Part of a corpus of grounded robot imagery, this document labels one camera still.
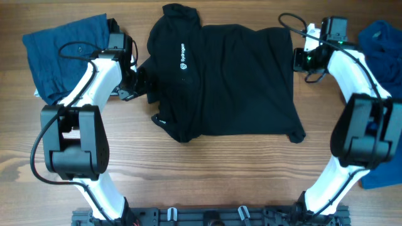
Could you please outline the blue polo shirt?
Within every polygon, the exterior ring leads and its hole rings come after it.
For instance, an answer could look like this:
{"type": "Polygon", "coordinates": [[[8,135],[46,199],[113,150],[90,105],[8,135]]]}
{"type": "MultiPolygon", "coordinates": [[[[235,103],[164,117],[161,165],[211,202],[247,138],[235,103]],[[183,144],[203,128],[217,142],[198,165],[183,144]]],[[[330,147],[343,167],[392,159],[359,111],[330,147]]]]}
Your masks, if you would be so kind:
{"type": "MultiPolygon", "coordinates": [[[[359,45],[366,56],[366,63],[381,86],[392,97],[401,98],[401,30],[387,21],[370,24],[358,35],[359,45]]],[[[401,143],[394,158],[380,164],[361,179],[366,190],[393,186],[401,183],[401,143]]]]}

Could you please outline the black polo shirt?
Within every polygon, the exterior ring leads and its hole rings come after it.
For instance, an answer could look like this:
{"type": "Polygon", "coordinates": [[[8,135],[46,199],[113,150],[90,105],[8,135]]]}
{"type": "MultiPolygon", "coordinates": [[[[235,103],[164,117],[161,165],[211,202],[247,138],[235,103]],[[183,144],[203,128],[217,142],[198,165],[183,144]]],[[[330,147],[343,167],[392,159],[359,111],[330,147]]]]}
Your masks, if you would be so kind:
{"type": "Polygon", "coordinates": [[[306,134],[293,101],[293,46],[284,28],[202,25],[196,9],[173,3],[150,31],[152,121],[174,140],[201,135],[306,134]]]}

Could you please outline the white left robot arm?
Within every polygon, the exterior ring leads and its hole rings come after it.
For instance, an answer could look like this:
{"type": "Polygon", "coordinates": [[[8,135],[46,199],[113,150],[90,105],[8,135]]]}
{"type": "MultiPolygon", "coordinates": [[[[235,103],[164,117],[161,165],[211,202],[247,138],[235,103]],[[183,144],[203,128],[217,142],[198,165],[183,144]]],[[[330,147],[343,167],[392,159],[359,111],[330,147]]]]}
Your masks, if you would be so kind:
{"type": "Polygon", "coordinates": [[[101,112],[116,92],[128,101],[144,94],[144,75],[125,50],[96,50],[70,94],[41,111],[41,132],[31,151],[43,144],[45,166],[60,177],[58,185],[79,189],[91,207],[94,225],[129,225],[135,217],[107,171],[109,143],[101,112]]]}

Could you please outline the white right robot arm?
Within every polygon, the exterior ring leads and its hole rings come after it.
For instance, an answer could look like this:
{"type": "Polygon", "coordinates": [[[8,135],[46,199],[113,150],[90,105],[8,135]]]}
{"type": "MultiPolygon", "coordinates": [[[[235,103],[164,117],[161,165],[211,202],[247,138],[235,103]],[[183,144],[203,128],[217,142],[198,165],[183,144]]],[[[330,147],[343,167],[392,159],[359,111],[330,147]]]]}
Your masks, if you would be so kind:
{"type": "Polygon", "coordinates": [[[330,138],[331,158],[318,180],[301,196],[297,216],[304,221],[333,215],[346,193],[380,164],[392,160],[401,135],[401,100],[376,80],[361,50],[347,41],[347,21],[327,18],[300,33],[293,68],[309,75],[331,74],[345,108],[330,138]]]}

